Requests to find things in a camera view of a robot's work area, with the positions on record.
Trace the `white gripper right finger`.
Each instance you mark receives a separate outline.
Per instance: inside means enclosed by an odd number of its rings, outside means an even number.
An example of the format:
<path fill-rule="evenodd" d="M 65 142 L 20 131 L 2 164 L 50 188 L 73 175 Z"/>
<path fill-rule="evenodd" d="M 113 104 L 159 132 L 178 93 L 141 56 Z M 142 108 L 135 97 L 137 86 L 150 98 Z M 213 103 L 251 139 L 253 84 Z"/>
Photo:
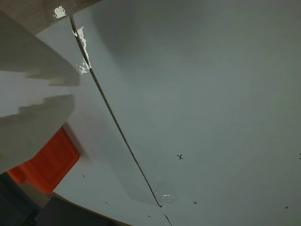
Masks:
<path fill-rule="evenodd" d="M 78 86 L 77 70 L 55 50 L 4 12 L 0 13 L 0 69 L 50 80 L 52 86 Z"/>

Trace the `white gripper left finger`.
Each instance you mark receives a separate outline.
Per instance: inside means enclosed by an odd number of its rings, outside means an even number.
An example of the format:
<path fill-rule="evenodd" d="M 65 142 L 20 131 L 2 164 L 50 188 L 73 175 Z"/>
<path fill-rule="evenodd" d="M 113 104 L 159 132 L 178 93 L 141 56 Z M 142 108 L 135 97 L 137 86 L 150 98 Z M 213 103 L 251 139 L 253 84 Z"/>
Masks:
<path fill-rule="evenodd" d="M 66 123 L 74 110 L 73 95 L 47 97 L 41 104 L 23 106 L 0 118 L 0 172 L 34 157 Z"/>

